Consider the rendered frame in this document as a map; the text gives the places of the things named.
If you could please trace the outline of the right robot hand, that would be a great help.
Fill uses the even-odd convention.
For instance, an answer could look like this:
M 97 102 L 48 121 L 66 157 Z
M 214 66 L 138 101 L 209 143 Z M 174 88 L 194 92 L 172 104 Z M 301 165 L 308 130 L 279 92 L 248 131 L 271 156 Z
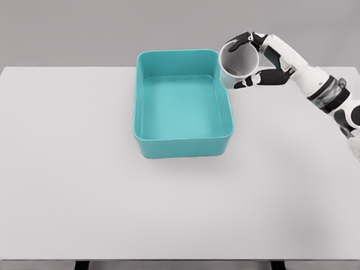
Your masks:
M 253 85 L 280 86 L 304 71 L 308 62 L 274 34 L 261 34 L 255 31 L 246 31 L 229 40 L 232 46 L 228 49 L 230 53 L 237 51 L 240 46 L 250 43 L 258 53 L 262 54 L 270 63 L 273 69 L 264 69 L 245 79 L 236 82 L 231 88 L 240 89 Z

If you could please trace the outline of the white paper cup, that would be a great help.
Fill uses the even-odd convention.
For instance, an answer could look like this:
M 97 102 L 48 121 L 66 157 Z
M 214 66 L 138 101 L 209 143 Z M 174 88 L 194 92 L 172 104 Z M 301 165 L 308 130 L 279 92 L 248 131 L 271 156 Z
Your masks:
M 218 59 L 220 66 L 219 80 L 225 89 L 253 75 L 259 65 L 259 53 L 251 43 L 246 43 L 233 52 L 229 49 L 236 43 L 227 42 L 220 50 Z

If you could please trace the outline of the teal plastic basket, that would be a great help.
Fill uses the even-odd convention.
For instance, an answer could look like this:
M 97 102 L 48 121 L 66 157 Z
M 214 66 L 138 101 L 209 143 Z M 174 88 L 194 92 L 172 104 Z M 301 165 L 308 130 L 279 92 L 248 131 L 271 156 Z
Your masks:
M 230 99 L 212 49 L 138 55 L 133 134 L 148 159 L 218 156 L 234 131 Z

